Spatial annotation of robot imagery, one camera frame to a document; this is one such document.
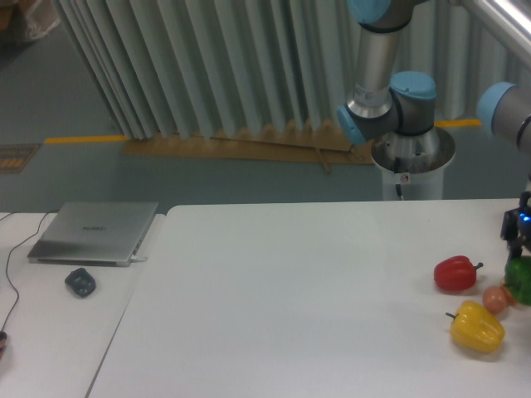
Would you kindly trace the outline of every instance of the metal pipe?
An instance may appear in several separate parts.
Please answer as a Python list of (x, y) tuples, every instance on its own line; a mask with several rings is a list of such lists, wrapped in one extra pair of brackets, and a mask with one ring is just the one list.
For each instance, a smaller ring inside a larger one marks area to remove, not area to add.
[(356, 87), (347, 99), (347, 106), (361, 118), (378, 118), (391, 108), (389, 80), (399, 36), (400, 31), (380, 34), (362, 29)]
[(531, 70), (529, 0), (462, 0), (460, 5)]

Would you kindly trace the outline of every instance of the green bell pepper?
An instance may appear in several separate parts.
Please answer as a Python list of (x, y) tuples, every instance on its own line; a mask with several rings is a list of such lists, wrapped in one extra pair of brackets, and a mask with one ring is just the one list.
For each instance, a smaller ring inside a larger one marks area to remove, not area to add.
[(504, 286), (516, 301), (531, 305), (531, 257), (517, 257), (507, 263)]

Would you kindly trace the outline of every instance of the laptop lid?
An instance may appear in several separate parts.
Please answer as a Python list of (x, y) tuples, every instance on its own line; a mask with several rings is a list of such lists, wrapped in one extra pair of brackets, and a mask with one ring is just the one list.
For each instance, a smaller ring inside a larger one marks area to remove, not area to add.
[(28, 258), (55, 264), (129, 265), (154, 218), (155, 202), (68, 202)]

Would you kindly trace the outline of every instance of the yellow floor line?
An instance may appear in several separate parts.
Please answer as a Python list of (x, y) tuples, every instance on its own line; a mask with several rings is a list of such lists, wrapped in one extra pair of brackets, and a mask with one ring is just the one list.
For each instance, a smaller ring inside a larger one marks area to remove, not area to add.
[(437, 127), (468, 127), (468, 126), (481, 126), (481, 122), (478, 119), (462, 119), (462, 120), (439, 120), (435, 122)]
[[(478, 119), (439, 120), (435, 122), (435, 126), (441, 128), (481, 126), (481, 122)], [(112, 143), (117, 141), (127, 141), (127, 138), (123, 135), (100, 135), (94, 137), (57, 137), (47, 138), (44, 143)]]
[(99, 135), (94, 137), (57, 137), (47, 138), (44, 143), (112, 143), (126, 141), (123, 135)]

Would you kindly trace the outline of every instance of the floor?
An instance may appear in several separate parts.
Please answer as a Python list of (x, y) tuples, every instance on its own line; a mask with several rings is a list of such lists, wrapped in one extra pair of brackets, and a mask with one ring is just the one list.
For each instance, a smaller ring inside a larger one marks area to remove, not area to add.
[[(449, 129), (456, 159), (445, 199), (518, 197), (529, 158), (479, 128)], [(117, 134), (89, 75), (58, 27), (38, 43), (0, 48), (0, 144)], [(65, 201), (158, 201), (176, 205), (378, 201), (374, 166), (120, 154), (123, 143), (43, 144), (19, 174), (0, 174), (0, 211), (48, 211)]]

